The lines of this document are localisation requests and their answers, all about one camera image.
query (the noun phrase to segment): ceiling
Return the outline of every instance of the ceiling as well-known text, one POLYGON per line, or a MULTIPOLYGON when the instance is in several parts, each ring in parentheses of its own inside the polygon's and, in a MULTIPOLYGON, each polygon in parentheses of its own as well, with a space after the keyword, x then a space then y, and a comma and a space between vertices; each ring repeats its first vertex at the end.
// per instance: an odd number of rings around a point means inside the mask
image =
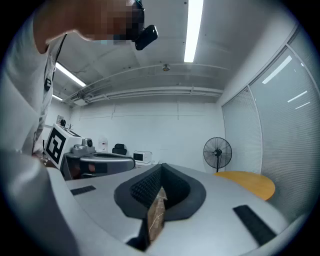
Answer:
POLYGON ((193 86, 216 89, 221 94, 271 17, 272 8, 260 3, 257 0, 204 0, 193 63, 184 63, 188 0, 143 1, 145 26, 155 25, 159 38, 142 51, 137 51, 132 42, 106 45, 83 40, 76 33, 68 34, 58 62, 88 86, 81 88, 57 70, 54 94, 71 106, 70 96, 79 90, 83 98, 157 87, 193 86), (171 69, 163 71, 163 64, 169 64, 171 69))

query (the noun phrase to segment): fan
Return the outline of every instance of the fan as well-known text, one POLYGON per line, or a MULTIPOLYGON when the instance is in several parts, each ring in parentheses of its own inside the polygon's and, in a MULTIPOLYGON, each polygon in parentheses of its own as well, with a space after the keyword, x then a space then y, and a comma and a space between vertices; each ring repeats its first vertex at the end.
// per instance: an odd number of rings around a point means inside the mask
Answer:
POLYGON ((229 164, 232 157, 232 149, 225 139, 214 137, 204 145, 203 157, 207 164, 216 168, 216 172, 218 172, 220 168, 229 164))

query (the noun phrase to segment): wooden table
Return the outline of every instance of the wooden table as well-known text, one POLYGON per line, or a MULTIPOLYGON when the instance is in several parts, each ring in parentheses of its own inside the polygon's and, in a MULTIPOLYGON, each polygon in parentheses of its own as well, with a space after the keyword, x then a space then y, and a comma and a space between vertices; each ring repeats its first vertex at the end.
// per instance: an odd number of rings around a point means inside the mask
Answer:
POLYGON ((276 191, 276 186, 271 179, 248 171, 222 171, 214 175, 238 183, 263 200, 270 199, 276 191))

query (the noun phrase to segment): black cable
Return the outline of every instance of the black cable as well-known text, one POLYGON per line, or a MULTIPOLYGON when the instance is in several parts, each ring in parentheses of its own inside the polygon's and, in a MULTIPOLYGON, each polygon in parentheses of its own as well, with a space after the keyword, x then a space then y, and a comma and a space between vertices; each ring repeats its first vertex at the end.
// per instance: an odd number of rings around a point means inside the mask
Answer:
MULTIPOLYGON (((59 45, 58 51, 56 52, 56 56, 55 56, 55 60, 54 60, 54 66, 56 66, 56 63, 57 63, 59 54, 60 54, 61 49, 62 49, 62 45, 64 44, 64 41, 65 41, 65 39, 66 39, 66 36, 67 36, 67 34, 65 34, 65 35, 63 36, 62 41, 61 41, 61 43, 60 43, 60 45, 59 45)), ((53 74, 52 74, 52 82, 54 81, 54 77, 55 77, 55 71, 54 71, 53 74)))

